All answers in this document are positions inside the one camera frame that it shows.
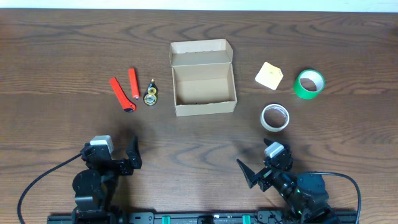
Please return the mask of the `green tape roll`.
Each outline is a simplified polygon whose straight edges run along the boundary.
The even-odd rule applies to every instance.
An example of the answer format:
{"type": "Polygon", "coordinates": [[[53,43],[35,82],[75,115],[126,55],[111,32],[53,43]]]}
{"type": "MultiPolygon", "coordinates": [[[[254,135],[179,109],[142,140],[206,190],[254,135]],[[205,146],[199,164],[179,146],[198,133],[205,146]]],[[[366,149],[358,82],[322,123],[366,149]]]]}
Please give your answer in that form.
{"type": "Polygon", "coordinates": [[[323,75],[313,69],[306,69],[300,72],[294,82],[295,94],[304,100],[311,100],[316,97],[325,87],[323,75]]]}

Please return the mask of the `short orange utility knife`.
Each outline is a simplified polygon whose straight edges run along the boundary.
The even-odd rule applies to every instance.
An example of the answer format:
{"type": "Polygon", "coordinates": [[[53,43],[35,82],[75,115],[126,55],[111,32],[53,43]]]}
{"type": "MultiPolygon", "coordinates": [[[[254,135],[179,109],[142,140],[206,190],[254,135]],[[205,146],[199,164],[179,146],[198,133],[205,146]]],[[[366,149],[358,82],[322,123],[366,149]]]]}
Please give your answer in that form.
{"type": "Polygon", "coordinates": [[[136,71],[134,68],[130,68],[128,70],[128,73],[129,73],[129,81],[131,86],[132,97],[138,100],[140,98],[140,92],[139,92],[139,85],[137,82],[136,71]]]}

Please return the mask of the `beige masking tape roll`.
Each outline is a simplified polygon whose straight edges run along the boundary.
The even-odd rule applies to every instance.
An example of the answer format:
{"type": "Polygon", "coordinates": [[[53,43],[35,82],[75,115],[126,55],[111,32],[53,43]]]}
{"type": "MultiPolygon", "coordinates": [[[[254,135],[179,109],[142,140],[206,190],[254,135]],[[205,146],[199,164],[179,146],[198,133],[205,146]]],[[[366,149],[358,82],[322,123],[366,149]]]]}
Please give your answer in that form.
{"type": "Polygon", "coordinates": [[[261,115],[262,126],[270,132],[279,132],[287,127],[290,121],[289,112],[280,104],[267,105],[261,115]]]}

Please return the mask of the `brown cardboard box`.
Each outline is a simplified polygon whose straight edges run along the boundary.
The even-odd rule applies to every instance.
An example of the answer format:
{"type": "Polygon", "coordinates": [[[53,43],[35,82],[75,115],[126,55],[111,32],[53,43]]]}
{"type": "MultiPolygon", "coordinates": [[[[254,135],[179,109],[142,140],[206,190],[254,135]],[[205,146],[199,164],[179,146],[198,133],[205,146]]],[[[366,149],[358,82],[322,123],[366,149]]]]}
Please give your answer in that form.
{"type": "Polygon", "coordinates": [[[169,59],[176,116],[234,111],[233,49],[227,40],[172,42],[169,59]]]}

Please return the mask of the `yellow sticky note pad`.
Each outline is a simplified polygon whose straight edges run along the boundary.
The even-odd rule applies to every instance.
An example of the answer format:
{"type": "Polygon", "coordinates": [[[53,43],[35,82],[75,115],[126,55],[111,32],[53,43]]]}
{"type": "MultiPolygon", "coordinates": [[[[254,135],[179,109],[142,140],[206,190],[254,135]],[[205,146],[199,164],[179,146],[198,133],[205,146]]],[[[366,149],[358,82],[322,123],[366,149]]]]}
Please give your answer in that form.
{"type": "Polygon", "coordinates": [[[264,62],[255,76],[255,81],[271,90],[276,90],[283,77],[284,75],[280,68],[271,65],[269,62],[264,62]]]}

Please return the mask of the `long orange utility knife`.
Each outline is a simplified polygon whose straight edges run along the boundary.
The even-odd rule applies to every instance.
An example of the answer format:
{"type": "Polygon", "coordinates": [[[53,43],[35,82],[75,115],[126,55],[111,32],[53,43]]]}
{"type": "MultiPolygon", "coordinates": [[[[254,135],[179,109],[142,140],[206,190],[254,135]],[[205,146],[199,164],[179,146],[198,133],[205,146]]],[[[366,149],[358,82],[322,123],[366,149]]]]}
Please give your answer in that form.
{"type": "Polygon", "coordinates": [[[109,84],[111,85],[123,110],[128,113],[134,112],[136,110],[136,105],[128,99],[116,77],[110,78],[109,84]]]}

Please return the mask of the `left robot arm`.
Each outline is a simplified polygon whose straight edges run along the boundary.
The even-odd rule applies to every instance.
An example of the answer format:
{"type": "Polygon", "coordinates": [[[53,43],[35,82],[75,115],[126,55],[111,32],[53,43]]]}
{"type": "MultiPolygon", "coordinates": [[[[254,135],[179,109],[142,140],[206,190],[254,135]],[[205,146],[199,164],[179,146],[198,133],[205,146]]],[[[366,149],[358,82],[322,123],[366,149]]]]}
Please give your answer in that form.
{"type": "Polygon", "coordinates": [[[128,223],[126,212],[112,204],[120,176],[133,175],[142,167],[137,136],[129,143],[126,159],[113,159],[111,136],[95,136],[81,150],[81,158],[87,170],[77,174],[72,187],[76,208],[72,212],[73,223],[128,223]]]}

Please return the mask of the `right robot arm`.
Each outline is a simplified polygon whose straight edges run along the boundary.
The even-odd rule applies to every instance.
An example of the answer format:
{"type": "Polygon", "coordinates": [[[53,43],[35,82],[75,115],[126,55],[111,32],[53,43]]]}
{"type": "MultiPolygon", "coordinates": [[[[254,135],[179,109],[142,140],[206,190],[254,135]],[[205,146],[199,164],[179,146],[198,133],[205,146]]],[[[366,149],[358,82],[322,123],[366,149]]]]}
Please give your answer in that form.
{"type": "Polygon", "coordinates": [[[249,188],[258,185],[264,192],[270,187],[289,206],[281,216],[283,223],[340,223],[340,219],[328,204],[329,194],[325,181],[319,174],[294,174],[292,151],[287,144],[264,139],[264,168],[255,173],[237,159],[249,188]]]}

